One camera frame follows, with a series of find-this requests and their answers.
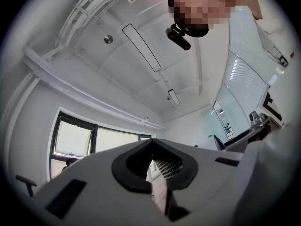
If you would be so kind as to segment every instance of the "wooden floor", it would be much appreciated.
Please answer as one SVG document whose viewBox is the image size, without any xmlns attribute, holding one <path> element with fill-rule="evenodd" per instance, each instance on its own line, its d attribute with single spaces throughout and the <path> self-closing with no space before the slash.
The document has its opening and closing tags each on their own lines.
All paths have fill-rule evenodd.
<svg viewBox="0 0 301 226">
<path fill-rule="evenodd" d="M 166 204 L 166 195 L 167 195 L 167 186 L 166 180 L 160 174 L 157 178 L 155 178 L 152 182 L 152 188 L 154 195 L 152 196 L 152 200 L 159 207 L 159 209 L 164 213 L 165 204 Z"/>
</svg>

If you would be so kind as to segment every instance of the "black device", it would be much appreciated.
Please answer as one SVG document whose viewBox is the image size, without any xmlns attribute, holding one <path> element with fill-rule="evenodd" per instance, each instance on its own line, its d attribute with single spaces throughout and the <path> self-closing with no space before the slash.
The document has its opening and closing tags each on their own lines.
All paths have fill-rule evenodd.
<svg viewBox="0 0 301 226">
<path fill-rule="evenodd" d="M 181 29 L 177 28 L 175 24 L 166 29 L 166 35 L 171 41 L 175 42 L 182 49 L 189 50 L 191 48 L 191 45 L 188 43 L 188 41 L 183 38 L 185 33 Z"/>
</svg>

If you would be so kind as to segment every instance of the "round ceiling fixture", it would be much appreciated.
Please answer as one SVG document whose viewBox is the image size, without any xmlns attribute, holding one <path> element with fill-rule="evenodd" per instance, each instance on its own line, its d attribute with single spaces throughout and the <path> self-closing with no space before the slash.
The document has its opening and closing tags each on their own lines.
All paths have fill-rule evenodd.
<svg viewBox="0 0 301 226">
<path fill-rule="evenodd" d="M 106 35 L 106 36 L 104 37 L 104 42 L 105 42 L 106 44 L 112 43 L 112 42 L 113 42 L 113 37 L 112 37 L 111 35 Z"/>
</svg>

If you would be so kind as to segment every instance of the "white roller blind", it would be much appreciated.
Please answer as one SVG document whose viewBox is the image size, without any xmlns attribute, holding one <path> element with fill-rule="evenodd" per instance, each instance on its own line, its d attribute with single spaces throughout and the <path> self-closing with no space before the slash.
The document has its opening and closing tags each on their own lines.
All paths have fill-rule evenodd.
<svg viewBox="0 0 301 226">
<path fill-rule="evenodd" d="M 223 83 L 233 94 L 241 109 L 249 119 L 265 91 L 266 84 L 259 75 L 240 58 L 229 53 Z"/>
<path fill-rule="evenodd" d="M 138 141 L 138 135 L 98 128 L 95 151 L 101 152 L 135 141 Z"/>
<path fill-rule="evenodd" d="M 263 50 L 256 24 L 248 7 L 238 6 L 230 19 L 229 50 L 253 68 L 265 83 L 275 74 L 277 63 Z"/>
<path fill-rule="evenodd" d="M 61 121 L 55 151 L 84 157 L 87 155 L 91 131 Z"/>
<path fill-rule="evenodd" d="M 250 127 L 243 110 L 224 84 L 222 84 L 216 99 L 226 113 L 235 136 Z"/>
</svg>

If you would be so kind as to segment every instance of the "white ceiling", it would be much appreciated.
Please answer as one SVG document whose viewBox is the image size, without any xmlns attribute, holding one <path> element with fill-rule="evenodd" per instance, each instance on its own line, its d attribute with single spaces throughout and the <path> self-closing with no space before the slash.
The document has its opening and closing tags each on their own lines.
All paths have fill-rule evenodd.
<svg viewBox="0 0 301 226">
<path fill-rule="evenodd" d="M 129 23 L 161 65 L 159 72 L 152 70 L 122 32 Z M 172 23 L 167 0 L 136 0 L 133 3 L 118 0 L 89 29 L 78 29 L 69 46 L 99 74 L 117 81 L 121 89 L 162 116 L 163 121 L 170 121 L 204 108 L 216 98 L 229 45 L 229 25 L 222 24 L 204 38 L 186 36 L 191 49 L 185 51 L 166 36 L 165 30 Z M 113 36 L 112 44 L 104 42 L 107 34 Z M 180 106 L 166 100 L 170 89 L 177 94 Z"/>
</svg>

